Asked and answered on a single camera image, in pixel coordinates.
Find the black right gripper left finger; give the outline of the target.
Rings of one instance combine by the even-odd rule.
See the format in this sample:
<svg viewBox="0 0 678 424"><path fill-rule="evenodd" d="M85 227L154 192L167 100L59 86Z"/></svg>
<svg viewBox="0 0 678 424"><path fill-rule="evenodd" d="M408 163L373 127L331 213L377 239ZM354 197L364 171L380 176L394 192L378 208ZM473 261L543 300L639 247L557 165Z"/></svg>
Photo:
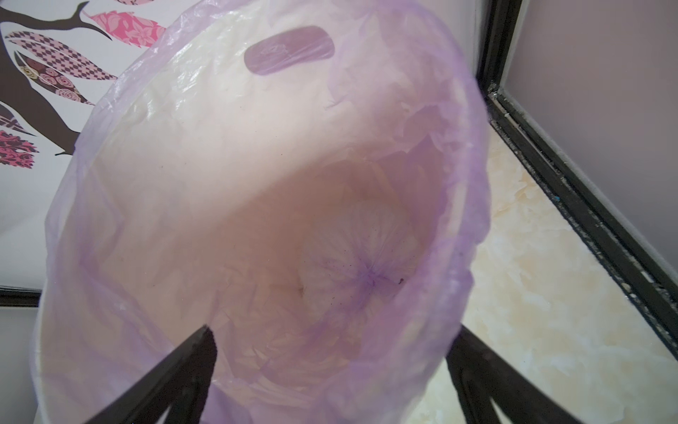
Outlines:
<svg viewBox="0 0 678 424"><path fill-rule="evenodd" d="M200 422L216 357L214 334L204 325L88 423Z"/></svg>

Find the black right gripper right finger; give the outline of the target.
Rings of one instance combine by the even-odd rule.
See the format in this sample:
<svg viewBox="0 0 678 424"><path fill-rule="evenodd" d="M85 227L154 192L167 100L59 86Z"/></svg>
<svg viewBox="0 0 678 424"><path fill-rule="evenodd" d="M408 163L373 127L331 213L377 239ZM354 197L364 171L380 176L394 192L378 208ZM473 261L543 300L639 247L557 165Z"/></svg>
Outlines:
<svg viewBox="0 0 678 424"><path fill-rule="evenodd" d="M579 422L466 327L452 343L446 362L468 423L498 423L497 410L512 423Z"/></svg>

